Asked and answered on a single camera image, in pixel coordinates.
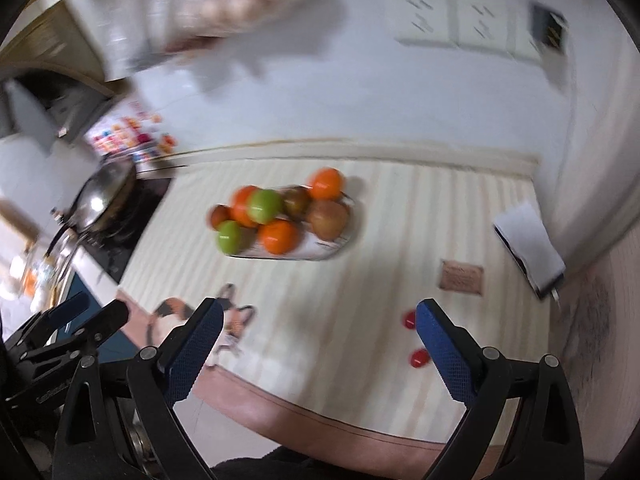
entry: blue gripper pad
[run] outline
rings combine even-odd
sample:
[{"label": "blue gripper pad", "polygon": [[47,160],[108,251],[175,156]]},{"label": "blue gripper pad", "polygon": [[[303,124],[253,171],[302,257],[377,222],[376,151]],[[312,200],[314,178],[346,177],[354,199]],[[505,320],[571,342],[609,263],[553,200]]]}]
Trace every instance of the blue gripper pad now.
[{"label": "blue gripper pad", "polygon": [[53,329],[62,328],[68,322],[80,316],[89,308],[89,297],[80,292],[46,313],[49,325]]},{"label": "blue gripper pad", "polygon": [[169,407],[187,398],[202,370],[204,361],[222,332],[225,316],[222,305],[218,300],[209,300],[212,302],[209,309],[204,315],[199,314],[198,311],[206,306],[206,301],[181,327],[185,332],[193,330],[164,369],[166,380],[164,400]]},{"label": "blue gripper pad", "polygon": [[[440,310],[434,300],[423,300],[416,307],[415,327],[427,352],[436,365],[449,394],[454,400],[469,407],[476,400],[471,368],[454,345],[449,334],[438,322],[431,304]],[[449,321],[450,329],[458,328]]]}]

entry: black electrical box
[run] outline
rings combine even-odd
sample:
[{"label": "black electrical box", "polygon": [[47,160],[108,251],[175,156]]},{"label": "black electrical box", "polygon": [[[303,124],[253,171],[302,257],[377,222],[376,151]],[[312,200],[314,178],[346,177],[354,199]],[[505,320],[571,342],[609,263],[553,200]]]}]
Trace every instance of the black electrical box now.
[{"label": "black electrical box", "polygon": [[537,2],[531,2],[529,9],[530,31],[533,40],[558,52],[564,52],[564,28],[566,27],[564,16]]}]

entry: floor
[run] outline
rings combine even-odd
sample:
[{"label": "floor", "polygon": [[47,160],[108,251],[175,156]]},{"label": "floor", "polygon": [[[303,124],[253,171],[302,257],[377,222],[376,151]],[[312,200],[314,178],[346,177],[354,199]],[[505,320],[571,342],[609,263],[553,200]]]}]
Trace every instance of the floor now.
[{"label": "floor", "polygon": [[240,426],[194,395],[178,402],[174,411],[209,466],[238,457],[260,458],[278,446]]}]

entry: orange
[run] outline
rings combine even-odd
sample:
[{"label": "orange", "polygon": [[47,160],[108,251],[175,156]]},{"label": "orange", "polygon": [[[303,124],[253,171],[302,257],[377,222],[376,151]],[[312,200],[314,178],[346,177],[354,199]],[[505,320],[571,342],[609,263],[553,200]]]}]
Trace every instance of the orange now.
[{"label": "orange", "polygon": [[222,222],[231,220],[231,209],[226,205],[218,204],[209,210],[208,216],[207,223],[217,231]]},{"label": "orange", "polygon": [[24,277],[24,295],[33,298],[36,294],[36,273],[27,269]]},{"label": "orange", "polygon": [[256,189],[255,186],[244,186],[238,189],[231,197],[231,218],[243,227],[253,228],[257,226],[253,220],[249,218],[246,211],[246,203]]},{"label": "orange", "polygon": [[277,219],[260,227],[258,240],[269,253],[284,254],[298,246],[300,232],[293,222]]},{"label": "orange", "polygon": [[314,200],[337,200],[342,195],[344,177],[334,168],[322,168],[309,180],[309,195]]}]

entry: pan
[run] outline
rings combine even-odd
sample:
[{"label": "pan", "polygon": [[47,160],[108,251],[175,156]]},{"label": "pan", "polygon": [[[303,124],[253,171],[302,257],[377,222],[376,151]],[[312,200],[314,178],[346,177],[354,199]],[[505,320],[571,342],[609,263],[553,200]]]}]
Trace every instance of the pan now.
[{"label": "pan", "polygon": [[62,235],[72,229],[78,243],[90,233],[105,230],[127,202],[136,184],[136,165],[132,157],[109,160],[84,183],[66,213],[53,212],[62,224],[51,241],[49,256]]}]

